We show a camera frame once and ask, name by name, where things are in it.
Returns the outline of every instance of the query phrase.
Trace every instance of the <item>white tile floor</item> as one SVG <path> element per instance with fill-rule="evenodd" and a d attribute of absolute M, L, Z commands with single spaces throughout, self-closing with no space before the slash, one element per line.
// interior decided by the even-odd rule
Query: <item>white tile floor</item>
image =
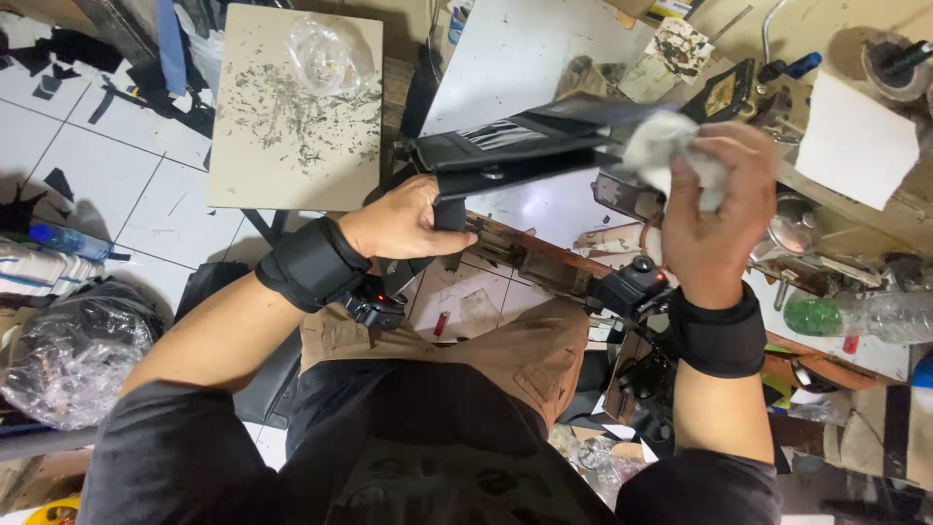
<path fill-rule="evenodd" d="M 118 86 L 125 68 L 113 76 Z M 97 84 L 71 78 L 45 101 L 32 96 L 40 78 L 29 77 L 18 64 L 0 71 L 0 202 L 12 199 L 17 182 L 24 184 L 27 198 L 48 190 L 35 209 L 36 220 L 114 241 L 116 251 L 131 258 L 107 262 L 106 272 L 139 286 L 167 319 L 199 264 L 238 261 L 253 266 L 269 251 L 239 210 L 204 205 L 207 173 L 202 162 L 209 140 L 120 99 L 96 124 L 89 124 L 103 96 Z M 54 168 L 63 171 L 74 203 L 45 184 Z M 272 214 L 260 210 L 266 221 L 272 221 Z M 285 229 L 294 231 L 320 215 L 292 212 Z M 502 322 L 550 297 L 513 280 L 512 274 L 511 268 L 469 254 L 455 273 L 434 264 L 406 289 L 406 311 L 429 341 L 475 336 L 459 318 L 460 299 L 473 291 L 486 290 L 502 312 Z M 435 337 L 438 315 L 444 311 L 451 316 L 441 337 Z M 258 425 L 247 425 L 247 430 L 266 462 L 281 467 L 285 431 Z"/>

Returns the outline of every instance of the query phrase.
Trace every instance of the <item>wrist strap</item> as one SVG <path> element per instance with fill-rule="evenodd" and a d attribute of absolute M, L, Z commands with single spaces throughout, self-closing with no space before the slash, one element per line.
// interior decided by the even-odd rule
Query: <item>wrist strap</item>
<path fill-rule="evenodd" d="M 314 313 L 340 299 L 372 267 L 347 243 L 333 220 L 322 217 L 284 238 L 256 266 L 264 286 Z"/>
<path fill-rule="evenodd" d="M 764 364 L 764 330 L 755 292 L 742 283 L 742 300 L 724 310 L 690 303 L 678 289 L 670 303 L 678 356 L 708 376 L 737 378 L 757 374 Z"/>

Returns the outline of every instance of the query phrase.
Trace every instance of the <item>plastic bottle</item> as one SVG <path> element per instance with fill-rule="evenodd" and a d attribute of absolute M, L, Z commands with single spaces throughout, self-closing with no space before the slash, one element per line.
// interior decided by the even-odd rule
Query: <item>plastic bottle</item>
<path fill-rule="evenodd" d="M 889 343 L 925 343 L 933 341 L 933 291 L 803 299 L 785 305 L 784 322 L 803 335 L 870 334 Z"/>
<path fill-rule="evenodd" d="M 102 262 L 113 251 L 112 243 L 60 226 L 37 224 L 29 229 L 29 237 L 46 248 L 96 263 Z"/>

